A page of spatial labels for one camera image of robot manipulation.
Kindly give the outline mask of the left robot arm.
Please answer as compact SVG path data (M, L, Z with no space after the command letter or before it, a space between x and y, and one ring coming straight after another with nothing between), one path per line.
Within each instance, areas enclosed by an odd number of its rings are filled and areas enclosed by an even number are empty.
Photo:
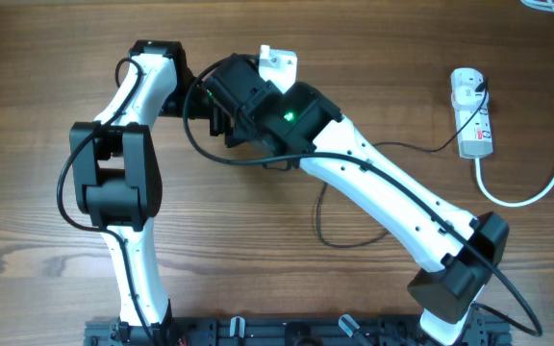
M163 181L151 131L161 115L184 115L194 75L178 41L139 40L123 61L129 70L109 105L72 126L62 173L73 176L78 209L90 218L87 231L102 235L110 249L121 300L112 337L124 345L167 345L175 336L154 243Z

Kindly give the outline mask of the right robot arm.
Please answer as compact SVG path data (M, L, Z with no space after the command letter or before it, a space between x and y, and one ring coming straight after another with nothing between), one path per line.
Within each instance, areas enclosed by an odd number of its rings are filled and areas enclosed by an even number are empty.
M503 257L509 227L498 214L474 216L442 200L380 154L319 90L278 87L241 55L202 87L238 128L276 156L293 155L393 234L420 267L408 285L423 308L420 328L442 345L461 338Z

